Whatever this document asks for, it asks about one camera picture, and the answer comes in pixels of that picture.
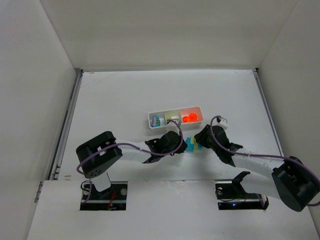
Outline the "orange round lego dish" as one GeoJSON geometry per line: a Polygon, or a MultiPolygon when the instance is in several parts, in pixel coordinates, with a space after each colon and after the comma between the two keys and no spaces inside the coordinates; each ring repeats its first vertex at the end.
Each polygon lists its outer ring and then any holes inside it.
{"type": "Polygon", "coordinates": [[[188,121],[191,122],[197,122],[198,121],[198,115],[196,113],[190,113],[188,116],[188,121]]]}

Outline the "teal frog lego brick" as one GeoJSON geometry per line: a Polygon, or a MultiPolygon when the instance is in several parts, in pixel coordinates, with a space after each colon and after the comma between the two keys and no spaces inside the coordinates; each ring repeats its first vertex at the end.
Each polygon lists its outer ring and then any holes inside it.
{"type": "Polygon", "coordinates": [[[161,120],[158,116],[153,116],[151,118],[151,127],[152,128],[156,128],[159,127],[161,125],[161,120]]]}

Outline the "orange lego pieces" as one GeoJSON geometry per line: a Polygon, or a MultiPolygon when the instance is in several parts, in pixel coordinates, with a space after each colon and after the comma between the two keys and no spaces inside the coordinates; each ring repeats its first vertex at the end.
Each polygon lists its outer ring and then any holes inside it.
{"type": "Polygon", "coordinates": [[[183,121],[183,123],[191,123],[191,122],[192,122],[192,119],[191,119],[191,117],[188,115],[188,116],[183,116],[183,117],[182,117],[182,121],[183,121]]]}

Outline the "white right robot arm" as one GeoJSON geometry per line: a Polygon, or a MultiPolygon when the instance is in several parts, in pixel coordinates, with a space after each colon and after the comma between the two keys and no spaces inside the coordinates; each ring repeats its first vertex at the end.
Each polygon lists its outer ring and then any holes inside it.
{"type": "Polygon", "coordinates": [[[319,178],[296,157],[254,154],[242,145],[230,142],[223,127],[207,124],[194,136],[195,141],[211,149],[219,160],[234,168],[246,169],[265,177],[263,183],[244,183],[241,187],[262,190],[263,195],[280,199],[288,208],[301,212],[305,207],[318,207],[314,198],[320,193],[319,178]]]}

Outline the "white divided plastic tray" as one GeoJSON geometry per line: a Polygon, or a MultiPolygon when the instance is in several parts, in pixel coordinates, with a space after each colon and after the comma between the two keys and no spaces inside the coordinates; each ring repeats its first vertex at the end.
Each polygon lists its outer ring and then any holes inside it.
{"type": "Polygon", "coordinates": [[[204,116],[203,116],[202,110],[199,106],[176,108],[176,109],[149,112],[147,114],[149,128],[152,130],[167,128],[169,126],[169,121],[166,120],[166,117],[172,117],[173,119],[180,119],[182,129],[198,127],[204,121],[204,116]],[[183,117],[189,116],[190,113],[197,114],[198,121],[183,123],[183,117]],[[151,126],[151,119],[154,116],[158,116],[160,118],[160,126],[158,126],[158,127],[151,126]]]}

